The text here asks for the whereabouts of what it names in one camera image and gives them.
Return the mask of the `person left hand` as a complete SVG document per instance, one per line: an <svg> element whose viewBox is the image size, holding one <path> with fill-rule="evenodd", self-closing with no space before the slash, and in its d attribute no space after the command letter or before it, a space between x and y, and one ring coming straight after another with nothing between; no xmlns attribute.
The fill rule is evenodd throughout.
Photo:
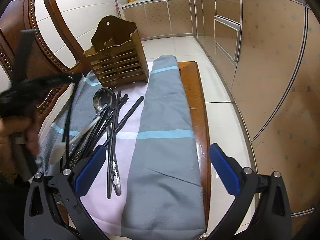
<svg viewBox="0 0 320 240"><path fill-rule="evenodd" d="M37 117L1 119L1 181L12 184L18 176L28 181L36 173L38 133Z"/></svg>

